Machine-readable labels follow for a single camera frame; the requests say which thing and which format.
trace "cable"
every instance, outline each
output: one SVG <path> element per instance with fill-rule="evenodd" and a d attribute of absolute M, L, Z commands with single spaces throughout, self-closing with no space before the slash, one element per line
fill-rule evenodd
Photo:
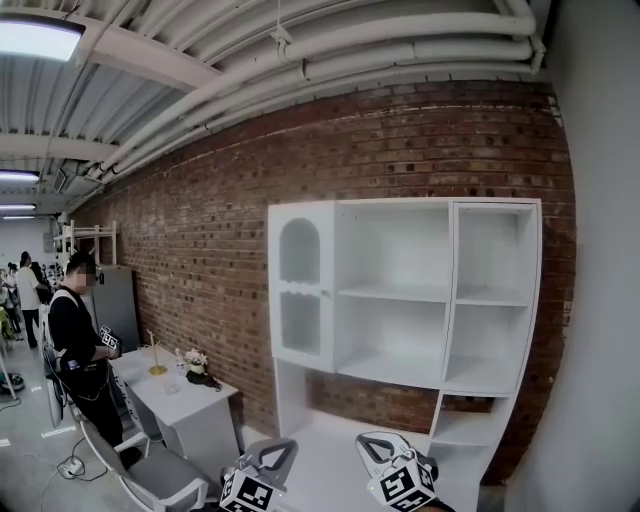
<path fill-rule="evenodd" d="M 82 7 L 82 4 L 84 2 L 80 2 L 80 0 L 76 1 L 76 5 L 73 6 L 73 9 L 71 9 L 67 14 L 65 14 L 62 18 L 60 18 L 61 20 L 66 20 L 69 16 L 71 16 L 74 12 L 76 12 L 80 7 Z"/>
<path fill-rule="evenodd" d="M 35 457 L 36 459 L 38 459 L 40 462 L 44 462 L 45 464 L 49 464 L 49 466 L 53 466 L 54 468 L 57 467 L 58 465 L 50 462 L 48 460 L 44 460 L 42 457 L 40 457 L 37 453 L 23 453 L 22 454 L 24 457 L 31 455 L 32 457 Z"/>
<path fill-rule="evenodd" d="M 58 464 L 58 465 L 56 466 L 56 470 L 58 471 L 58 473 L 60 473 L 60 476 L 61 476 L 62 478 L 64 478 L 65 480 L 80 480 L 80 481 L 82 481 L 82 482 L 93 482 L 94 480 L 97 480 L 98 478 L 103 477 L 104 475 L 106 475 L 106 474 L 109 472 L 109 470 L 105 467 L 105 468 L 104 468 L 104 472 L 100 473 L 100 474 L 99 474 L 99 475 L 97 475 L 97 476 L 94 476 L 93 478 L 80 478 L 81 476 L 84 476 L 84 475 L 87 473 L 87 468 L 86 468 L 86 466 L 85 466 L 84 461 L 83 461 L 80 457 L 78 457 L 78 456 L 76 455 L 76 448 L 78 448 L 78 445 L 79 445 L 82 441 L 84 441 L 85 439 L 86 439 L 86 437 L 83 437 L 82 439 L 80 439 L 80 441 L 78 441 L 78 442 L 75 444 L 75 446 L 73 447 L 73 449 L 71 450 L 71 455 L 70 455 L 69 457 L 67 457 L 66 459 L 64 459 L 60 464 Z M 77 460 L 77 461 L 80 463 L 81 473 L 78 473 L 77 475 L 72 475 L 71 477 L 69 477 L 69 476 L 65 475 L 65 474 L 60 470 L 60 468 L 61 468 L 62 466 L 64 466 L 64 465 L 66 465 L 66 464 L 69 464 L 69 463 L 70 463 L 70 464 L 73 464 L 74 459 L 75 459 L 75 460 Z"/>
<path fill-rule="evenodd" d="M 5 409 L 11 409 L 12 407 L 18 407 L 21 403 L 22 403 L 22 400 L 20 398 L 16 398 L 15 404 L 5 405 L 2 409 L 0 409 L 0 412 L 4 411 Z"/>
<path fill-rule="evenodd" d="M 42 496 L 40 497 L 40 512 L 42 512 L 42 507 L 44 505 L 44 493 L 47 492 L 47 489 L 49 488 L 49 486 L 51 485 L 51 481 L 53 480 L 53 478 L 58 474 L 58 472 L 56 471 L 53 475 L 51 475 L 51 478 L 49 478 L 49 481 L 47 482 L 47 485 L 44 489 L 42 489 Z"/>
<path fill-rule="evenodd" d="M 47 364 L 49 365 L 49 368 L 51 369 L 51 372 L 55 375 L 56 379 L 58 379 L 58 381 L 60 382 L 60 384 L 62 384 L 63 387 L 65 387 L 67 389 L 67 391 L 71 392 L 72 396 L 74 395 L 73 390 L 67 386 L 62 379 L 60 378 L 60 376 L 58 375 L 58 373 L 54 370 L 53 365 L 51 364 L 51 360 L 49 359 L 49 354 L 47 353 L 47 351 L 44 349 L 42 349 L 42 355 L 44 356 L 45 361 L 47 362 Z M 62 356 L 56 357 L 53 364 L 56 364 L 58 359 L 60 359 Z M 83 400 L 86 400 L 87 402 L 95 402 L 99 397 L 100 397 L 100 393 L 102 393 L 102 390 L 109 384 L 109 367 L 107 366 L 107 379 L 105 380 L 105 383 L 100 387 L 100 389 L 97 391 L 96 396 L 93 398 L 88 398 L 86 396 L 81 396 L 81 395 L 75 395 L 78 398 L 82 398 Z"/>

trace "strap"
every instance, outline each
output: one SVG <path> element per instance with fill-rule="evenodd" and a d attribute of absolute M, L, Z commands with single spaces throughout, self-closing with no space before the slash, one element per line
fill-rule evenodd
<path fill-rule="evenodd" d="M 56 293 L 53 294 L 53 298 L 51 299 L 51 302 L 49 303 L 49 311 L 51 311 L 51 306 L 53 305 L 54 301 L 56 299 L 59 299 L 60 297 L 65 297 L 67 299 L 70 299 L 71 302 L 73 302 L 76 305 L 76 307 L 78 307 L 78 301 L 76 301 L 75 297 L 73 295 L 71 295 L 67 290 L 60 289 Z M 51 338 L 51 333 L 49 332 L 49 325 L 47 325 L 46 328 L 47 328 L 47 336 L 48 336 L 48 339 L 49 339 L 49 343 L 52 343 L 53 339 Z M 55 350 L 55 347 L 52 347 L 52 348 L 55 351 L 55 355 L 56 355 L 56 358 L 55 358 L 56 364 L 54 364 L 53 366 L 55 368 L 55 371 L 60 371 L 59 360 L 63 355 L 65 355 L 65 353 L 67 352 L 67 349 L 65 348 L 62 351 L 58 352 L 57 350 Z"/>
<path fill-rule="evenodd" d="M 56 299 L 59 299 L 60 297 L 66 297 L 67 299 L 71 299 L 71 301 L 76 305 L 76 307 L 78 307 L 78 301 L 75 299 L 75 297 L 73 295 L 71 295 L 67 290 L 58 290 L 56 293 L 53 294 L 53 298 L 51 299 L 51 303 L 49 304 L 49 307 L 51 307 L 51 304 L 53 304 L 53 302 Z"/>

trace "robotic hand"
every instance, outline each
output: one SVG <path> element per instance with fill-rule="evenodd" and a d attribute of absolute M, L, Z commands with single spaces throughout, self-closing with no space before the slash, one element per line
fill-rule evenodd
<path fill-rule="evenodd" d="M 281 452 L 265 466 L 263 458 Z M 225 470 L 220 508 L 229 512 L 277 512 L 286 493 L 284 483 L 298 454 L 291 439 L 269 439 L 252 444 L 231 468 Z"/>
<path fill-rule="evenodd" d="M 383 459 L 376 446 L 388 450 L 389 458 Z M 382 505 L 401 512 L 423 507 L 454 512 L 436 497 L 435 459 L 422 455 L 404 437 L 386 432 L 361 434 L 356 438 L 356 448 L 371 476 L 367 488 Z"/>

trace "metal rack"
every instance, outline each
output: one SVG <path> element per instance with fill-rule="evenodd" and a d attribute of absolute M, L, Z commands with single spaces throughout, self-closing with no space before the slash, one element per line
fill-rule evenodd
<path fill-rule="evenodd" d="M 54 237 L 54 241 L 62 241 L 62 266 L 66 268 L 69 258 L 73 254 L 76 240 L 93 238 L 93 248 L 89 251 L 93 254 L 96 263 L 100 264 L 100 238 L 111 238 L 111 264 L 116 265 L 116 234 L 117 224 L 112 221 L 110 226 L 100 226 L 96 224 L 90 228 L 76 227 L 75 221 L 72 220 L 70 225 L 62 226 L 62 234 Z M 67 251 L 67 240 L 70 241 L 70 250 Z"/>

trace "person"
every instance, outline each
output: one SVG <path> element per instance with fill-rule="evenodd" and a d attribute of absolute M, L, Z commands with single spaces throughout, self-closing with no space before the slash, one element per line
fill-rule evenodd
<path fill-rule="evenodd" d="M 51 293 L 51 287 L 49 286 L 49 282 L 44 278 L 42 274 L 42 267 L 40 263 L 34 261 L 31 263 L 31 270 L 33 270 L 33 275 L 36 276 L 36 279 L 40 284 L 43 284 L 46 290 L 38 288 L 36 293 L 38 294 L 38 298 L 40 299 L 41 304 L 49 304 L 51 302 L 51 297 L 53 297 L 53 293 Z"/>
<path fill-rule="evenodd" d="M 0 307 L 4 308 L 9 317 L 9 322 L 11 324 L 11 329 L 16 334 L 18 339 L 22 338 L 22 334 L 20 334 L 20 322 L 18 321 L 18 315 L 16 314 L 16 308 L 13 304 L 13 297 L 11 296 L 11 292 L 9 291 L 9 286 L 7 286 L 6 275 L 4 279 L 0 278 Z"/>
<path fill-rule="evenodd" d="M 16 285 L 20 296 L 20 307 L 27 328 L 27 339 L 31 348 L 37 348 L 38 342 L 33 332 L 33 323 L 40 325 L 40 298 L 36 290 L 46 290 L 47 287 L 38 282 L 31 270 L 31 256 L 24 251 L 20 256 L 20 270 L 16 273 Z"/>
<path fill-rule="evenodd" d="M 16 272 L 18 271 L 18 267 L 14 263 L 9 263 L 9 272 L 4 275 L 3 285 L 9 291 L 9 300 L 11 301 L 11 307 L 7 309 L 7 314 L 9 315 L 9 320 L 11 320 L 11 324 L 13 330 L 18 335 L 18 339 L 22 339 L 22 331 L 20 330 L 20 315 L 18 314 L 18 289 L 16 287 Z"/>
<path fill-rule="evenodd" d="M 96 263 L 86 252 L 76 252 L 67 265 L 66 275 L 51 300 L 49 330 L 60 356 L 60 380 L 84 416 L 111 445 L 122 443 L 122 423 L 109 392 L 107 359 L 118 354 L 102 344 L 93 329 L 91 316 L 81 295 L 96 281 Z M 120 455 L 125 467 L 135 463 L 138 450 Z"/>
<path fill-rule="evenodd" d="M 2 281 L 2 278 L 0 278 L 0 325 L 2 326 L 2 334 L 5 339 L 13 339 L 16 334 L 12 316 L 9 311 L 15 313 L 13 302 L 11 302 L 11 298 L 9 297 L 9 290 L 5 286 L 4 281 Z"/>

